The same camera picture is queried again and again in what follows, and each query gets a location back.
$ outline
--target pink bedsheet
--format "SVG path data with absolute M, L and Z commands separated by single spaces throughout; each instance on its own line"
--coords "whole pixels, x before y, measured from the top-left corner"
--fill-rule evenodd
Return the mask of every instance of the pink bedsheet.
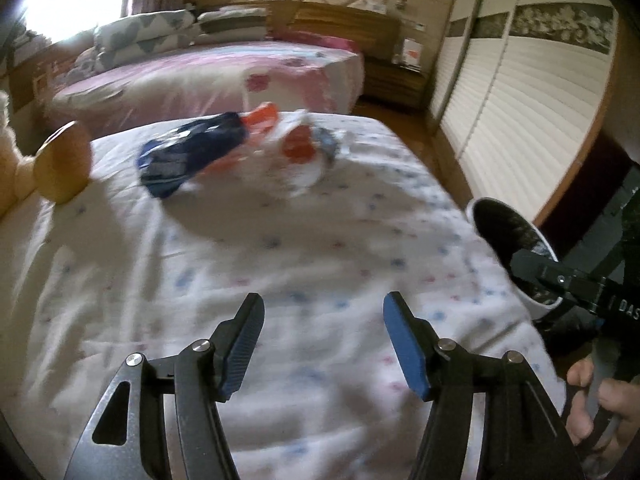
M 63 88 L 46 103 L 46 117 L 51 128 L 80 120 L 99 138 L 264 101 L 349 114 L 363 80 L 362 57 L 347 50 L 283 41 L 191 47 Z

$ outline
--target floral decorative strip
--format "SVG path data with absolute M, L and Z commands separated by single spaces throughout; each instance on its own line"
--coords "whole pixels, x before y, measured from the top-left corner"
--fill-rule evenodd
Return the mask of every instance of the floral decorative strip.
M 459 20 L 454 20 L 453 22 L 449 22 L 449 31 L 447 32 L 447 38 L 462 38 L 465 33 L 466 20 L 468 20 L 468 16 L 466 18 L 460 18 Z
M 508 12 L 499 12 L 476 18 L 474 28 L 471 30 L 471 38 L 501 38 L 508 15 Z
M 608 54 L 613 40 L 613 7 L 552 3 L 517 6 L 510 36 L 540 38 Z

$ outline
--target bed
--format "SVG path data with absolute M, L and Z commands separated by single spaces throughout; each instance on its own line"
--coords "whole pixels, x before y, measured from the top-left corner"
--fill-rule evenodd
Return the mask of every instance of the bed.
M 362 92 L 357 52 L 287 41 L 192 46 L 73 83 L 45 102 L 52 130 L 80 120 L 95 138 L 158 120 L 249 111 L 349 114 Z
M 172 355 L 259 292 L 266 321 L 244 383 L 219 405 L 243 480 L 406 478 L 428 404 L 407 388 L 382 319 L 399 290 L 442 337 L 522 352 L 556 407 L 564 385 L 504 270 L 436 180 L 381 123 L 354 133 L 307 194 L 272 200 L 208 174 L 151 198 L 134 167 L 149 124 L 94 141 L 92 183 L 33 194 L 0 222 L 0 409 L 47 480 L 124 358 Z M 175 413 L 167 411 L 175 477 Z M 482 404 L 465 479 L 475 478 Z

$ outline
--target paper on nightstand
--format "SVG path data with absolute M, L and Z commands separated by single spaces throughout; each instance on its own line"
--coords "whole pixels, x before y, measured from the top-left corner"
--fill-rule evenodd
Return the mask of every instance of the paper on nightstand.
M 422 54 L 422 45 L 417 41 L 405 38 L 402 44 L 402 62 L 405 65 L 420 68 L 420 55 Z

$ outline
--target wooden headboard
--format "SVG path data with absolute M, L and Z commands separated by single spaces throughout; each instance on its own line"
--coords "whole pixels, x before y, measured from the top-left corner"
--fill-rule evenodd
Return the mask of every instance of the wooden headboard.
M 365 56 L 379 59 L 391 59 L 400 33 L 400 21 L 397 18 L 370 10 L 313 2 L 270 0 L 207 6 L 199 10 L 205 12 L 231 6 L 265 7 L 270 10 L 271 27 L 275 30 L 290 28 L 346 38 L 357 43 Z

